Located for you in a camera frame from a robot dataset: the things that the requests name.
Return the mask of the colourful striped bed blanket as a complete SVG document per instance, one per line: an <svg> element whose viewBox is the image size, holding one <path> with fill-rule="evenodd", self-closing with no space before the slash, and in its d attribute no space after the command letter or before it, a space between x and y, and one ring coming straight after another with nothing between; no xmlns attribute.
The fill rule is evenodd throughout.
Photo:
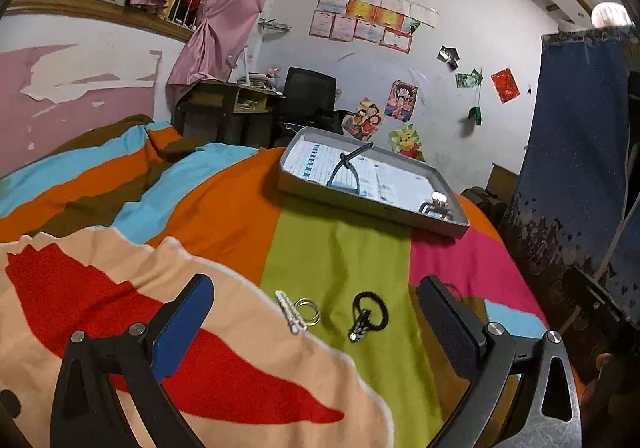
<svg viewBox="0 0 640 448"><path fill-rule="evenodd" d="M89 131L1 177L1 391L49 442L58 370L78 330L150 320L205 273L215 303L164 383L209 447L424 447L465 382L416 289L437 275L483 321L548 323L494 226L470 202L461 239L278 188L281 151L194 145L144 116ZM291 298L294 335L274 297ZM370 329L352 343L356 311Z"/></svg>

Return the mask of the wall photos cluster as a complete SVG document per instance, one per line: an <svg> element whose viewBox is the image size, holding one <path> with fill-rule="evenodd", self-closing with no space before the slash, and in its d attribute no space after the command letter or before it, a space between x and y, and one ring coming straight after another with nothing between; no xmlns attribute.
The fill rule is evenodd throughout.
<svg viewBox="0 0 640 448"><path fill-rule="evenodd" d="M456 48L446 46L440 47L437 59L439 59L440 62L445 63L451 72L457 70L459 67L460 56Z"/></svg>

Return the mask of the dark blue wardrobe curtain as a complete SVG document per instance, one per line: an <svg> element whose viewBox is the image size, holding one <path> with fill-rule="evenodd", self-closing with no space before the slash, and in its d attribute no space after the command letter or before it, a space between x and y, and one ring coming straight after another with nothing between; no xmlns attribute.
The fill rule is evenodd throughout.
<svg viewBox="0 0 640 448"><path fill-rule="evenodd" d="M504 241L555 327L570 267L639 318L639 31L544 36L535 111Z"/></svg>

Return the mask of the green wall hook ornament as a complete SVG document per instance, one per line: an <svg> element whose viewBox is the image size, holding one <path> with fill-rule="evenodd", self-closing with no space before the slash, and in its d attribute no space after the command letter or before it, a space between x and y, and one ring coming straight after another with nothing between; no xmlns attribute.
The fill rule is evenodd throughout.
<svg viewBox="0 0 640 448"><path fill-rule="evenodd" d="M482 125L483 122L483 114L482 109L479 105L474 105L469 109L468 119L472 119L475 126Z"/></svg>

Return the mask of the red paper wall decoration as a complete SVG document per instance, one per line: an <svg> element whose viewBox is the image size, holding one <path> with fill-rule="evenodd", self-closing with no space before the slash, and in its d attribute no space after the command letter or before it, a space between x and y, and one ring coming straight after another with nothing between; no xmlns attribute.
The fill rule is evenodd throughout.
<svg viewBox="0 0 640 448"><path fill-rule="evenodd" d="M502 103L509 102L521 94L509 67L492 74L491 80Z"/></svg>

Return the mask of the black office chair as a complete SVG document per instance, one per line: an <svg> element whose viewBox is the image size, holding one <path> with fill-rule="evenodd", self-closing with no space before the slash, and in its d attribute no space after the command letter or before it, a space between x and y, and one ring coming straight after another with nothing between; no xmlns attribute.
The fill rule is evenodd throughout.
<svg viewBox="0 0 640 448"><path fill-rule="evenodd" d="M335 108L337 82L332 76L290 67L279 108L279 125L285 134L295 134L303 127L314 127L343 134L342 122L347 111Z"/></svg>

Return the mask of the grey jewelry tray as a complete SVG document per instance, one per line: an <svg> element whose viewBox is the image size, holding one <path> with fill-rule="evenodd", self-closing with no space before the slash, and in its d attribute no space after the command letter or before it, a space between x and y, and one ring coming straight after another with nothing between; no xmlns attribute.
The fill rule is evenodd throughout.
<svg viewBox="0 0 640 448"><path fill-rule="evenodd" d="M328 188L326 182L340 154L352 152L366 143L314 127L302 128L281 156L278 188L305 199L445 237L460 239L466 234L469 218L437 169L376 145L352 161L360 178L358 195ZM355 184L348 171L340 171L336 180ZM420 205L429 200L434 191L447 195L453 220L419 213Z"/></svg>

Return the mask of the wall certificates cluster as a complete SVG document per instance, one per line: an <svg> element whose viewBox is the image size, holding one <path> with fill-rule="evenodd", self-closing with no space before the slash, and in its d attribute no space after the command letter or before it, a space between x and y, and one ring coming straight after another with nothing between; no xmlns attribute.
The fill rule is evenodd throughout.
<svg viewBox="0 0 640 448"><path fill-rule="evenodd" d="M318 0L308 35L344 44L365 41L408 54L416 31L436 28L439 13L409 0Z"/></svg>

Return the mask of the yellow bear poster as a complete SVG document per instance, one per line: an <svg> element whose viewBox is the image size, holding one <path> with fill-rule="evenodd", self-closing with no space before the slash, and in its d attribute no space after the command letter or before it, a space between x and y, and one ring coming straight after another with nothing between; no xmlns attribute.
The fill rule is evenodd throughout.
<svg viewBox="0 0 640 448"><path fill-rule="evenodd" d="M409 159L424 161L422 142L412 124L408 123L393 130L390 133L390 143L395 153L409 157Z"/></svg>

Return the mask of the cartoon family poster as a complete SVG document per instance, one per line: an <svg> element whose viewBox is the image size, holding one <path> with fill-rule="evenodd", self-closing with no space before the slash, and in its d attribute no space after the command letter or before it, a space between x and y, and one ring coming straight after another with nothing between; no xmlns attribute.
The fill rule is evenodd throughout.
<svg viewBox="0 0 640 448"><path fill-rule="evenodd" d="M384 119L384 112L369 98L363 98L355 112L348 113L342 122L345 135L368 142Z"/></svg>

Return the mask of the black rhinestone hair clip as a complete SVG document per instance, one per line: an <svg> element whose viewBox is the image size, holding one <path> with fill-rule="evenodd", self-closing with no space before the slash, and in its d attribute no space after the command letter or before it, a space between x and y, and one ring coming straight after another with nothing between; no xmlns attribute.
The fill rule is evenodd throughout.
<svg viewBox="0 0 640 448"><path fill-rule="evenodd" d="M355 322L348 332L348 339L350 342L357 343L364 338L364 335L366 335L370 329L370 316L370 309L365 308L363 310L356 311Z"/></svg>

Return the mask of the cartoon boy poster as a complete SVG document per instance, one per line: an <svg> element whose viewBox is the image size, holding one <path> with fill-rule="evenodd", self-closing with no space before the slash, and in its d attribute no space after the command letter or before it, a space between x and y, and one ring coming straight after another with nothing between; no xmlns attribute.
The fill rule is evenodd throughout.
<svg viewBox="0 0 640 448"><path fill-rule="evenodd" d="M395 80L390 88L384 113L386 116L408 123L416 107L419 87L403 80Z"/></svg>

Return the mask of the white pearl hair clip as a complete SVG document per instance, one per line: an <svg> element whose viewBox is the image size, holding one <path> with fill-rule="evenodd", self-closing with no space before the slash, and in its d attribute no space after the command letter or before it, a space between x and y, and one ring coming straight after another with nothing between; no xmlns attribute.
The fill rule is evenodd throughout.
<svg viewBox="0 0 640 448"><path fill-rule="evenodd" d="M297 335L306 332L308 325L291 301L291 298L288 297L288 294L284 291L277 290L274 292L274 297L285 316L285 320L288 323L288 328L291 333Z"/></svg>

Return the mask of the green wall pictures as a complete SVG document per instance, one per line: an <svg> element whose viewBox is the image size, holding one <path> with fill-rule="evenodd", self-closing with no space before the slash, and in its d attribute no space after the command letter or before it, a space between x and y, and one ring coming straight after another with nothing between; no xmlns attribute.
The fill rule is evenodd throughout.
<svg viewBox="0 0 640 448"><path fill-rule="evenodd" d="M457 73L454 79L458 89L474 89L482 85L484 77L478 70L472 70L471 73Z"/></svg>

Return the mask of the white desk lamp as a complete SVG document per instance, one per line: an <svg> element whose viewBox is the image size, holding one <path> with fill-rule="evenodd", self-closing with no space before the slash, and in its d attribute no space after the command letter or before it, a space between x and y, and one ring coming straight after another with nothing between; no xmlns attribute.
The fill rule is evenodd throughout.
<svg viewBox="0 0 640 448"><path fill-rule="evenodd" d="M248 59L248 47L245 46L236 56L228 56L230 66L228 82L231 84L250 85L250 60Z"/></svg>

